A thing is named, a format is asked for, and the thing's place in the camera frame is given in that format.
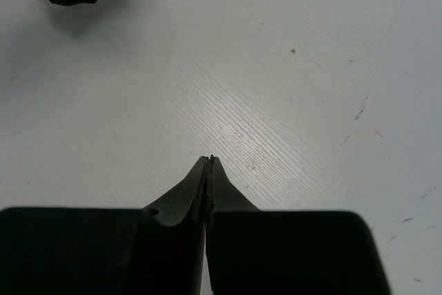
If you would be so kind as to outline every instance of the scratch mark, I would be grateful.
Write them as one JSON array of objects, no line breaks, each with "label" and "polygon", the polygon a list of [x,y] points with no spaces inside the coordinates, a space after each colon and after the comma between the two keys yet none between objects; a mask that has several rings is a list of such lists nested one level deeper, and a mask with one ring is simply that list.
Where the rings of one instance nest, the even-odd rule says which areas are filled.
[{"label": "scratch mark", "polygon": [[429,189],[426,193],[424,193],[424,194],[421,196],[421,200],[424,200],[425,197],[427,197],[428,194],[431,193],[433,190],[438,190],[438,193],[437,193],[438,195],[441,193],[441,188],[440,188],[440,187],[432,187],[431,189]]},{"label": "scratch mark", "polygon": [[401,224],[405,224],[407,221],[410,221],[410,220],[413,220],[413,219],[414,219],[414,217],[413,218],[404,219],[404,220],[401,221]]},{"label": "scratch mark", "polygon": [[340,145],[344,145],[345,143],[347,143],[347,141],[350,137],[351,137],[351,135],[348,135],[347,138],[344,140],[344,142],[342,142]]},{"label": "scratch mark", "polygon": [[440,228],[442,228],[442,227],[441,226],[434,226],[434,225],[432,225],[432,226],[428,226],[426,228],[422,228],[422,229],[420,229],[418,231],[414,231],[413,234],[421,233],[422,231],[427,231],[429,229],[440,229]]},{"label": "scratch mark", "polygon": [[394,14],[393,20],[390,22],[390,24],[388,25],[387,30],[384,32],[383,36],[381,37],[381,39],[379,39],[379,41],[377,41],[375,44],[373,44],[373,46],[369,47],[369,49],[367,51],[365,51],[365,53],[363,53],[358,60],[361,60],[362,58],[368,56],[371,52],[373,52],[383,41],[385,38],[387,38],[389,32],[392,30],[394,22],[396,22],[399,13],[402,11],[402,7],[403,4],[405,3],[405,0],[401,0],[401,2],[399,3],[399,6],[396,10],[396,13]]},{"label": "scratch mark", "polygon": [[362,102],[362,109],[359,111],[358,115],[354,118],[355,120],[359,119],[359,117],[361,116],[362,112],[365,110],[366,107],[366,101],[367,101],[368,97],[365,97],[364,101]]},{"label": "scratch mark", "polygon": [[333,97],[334,97],[334,96],[330,96],[330,97],[328,97],[326,100],[324,100],[323,102],[321,102],[321,104],[325,104],[325,103],[329,102],[330,100],[333,99]]}]

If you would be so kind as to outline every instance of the dark spot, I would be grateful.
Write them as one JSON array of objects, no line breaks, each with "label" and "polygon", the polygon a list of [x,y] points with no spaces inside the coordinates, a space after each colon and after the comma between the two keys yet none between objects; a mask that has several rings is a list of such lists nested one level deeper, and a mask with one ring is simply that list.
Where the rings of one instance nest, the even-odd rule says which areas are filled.
[{"label": "dark spot", "polygon": [[413,219],[414,219],[414,217],[413,218],[404,219],[404,220],[401,221],[401,224],[405,224],[407,221],[410,221],[410,220],[413,220]]}]

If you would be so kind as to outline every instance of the white table surface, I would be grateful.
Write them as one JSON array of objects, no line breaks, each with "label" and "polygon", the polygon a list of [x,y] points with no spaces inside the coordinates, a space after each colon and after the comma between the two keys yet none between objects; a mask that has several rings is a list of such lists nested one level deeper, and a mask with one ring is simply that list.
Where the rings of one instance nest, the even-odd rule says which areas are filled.
[{"label": "white table surface", "polygon": [[441,293],[442,0],[0,6],[1,208],[142,207],[213,153],[260,208],[358,212],[395,294]]}]

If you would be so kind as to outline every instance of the white table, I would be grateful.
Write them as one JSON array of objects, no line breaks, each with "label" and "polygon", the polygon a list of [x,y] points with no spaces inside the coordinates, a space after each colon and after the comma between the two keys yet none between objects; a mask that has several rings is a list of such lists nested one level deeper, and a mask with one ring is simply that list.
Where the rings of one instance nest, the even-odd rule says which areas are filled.
[{"label": "white table", "polygon": [[357,211],[394,293],[440,294],[442,0],[0,6],[1,208],[142,207],[213,153],[260,208]]}]

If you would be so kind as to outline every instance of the wood grain texture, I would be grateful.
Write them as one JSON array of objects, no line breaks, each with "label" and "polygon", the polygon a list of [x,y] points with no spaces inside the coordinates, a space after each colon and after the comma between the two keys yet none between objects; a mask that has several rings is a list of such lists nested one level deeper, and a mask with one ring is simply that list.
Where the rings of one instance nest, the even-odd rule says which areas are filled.
[{"label": "wood grain texture", "polygon": [[359,212],[395,294],[439,294],[441,0],[0,3],[0,207],[141,207],[213,153],[261,208]]}]

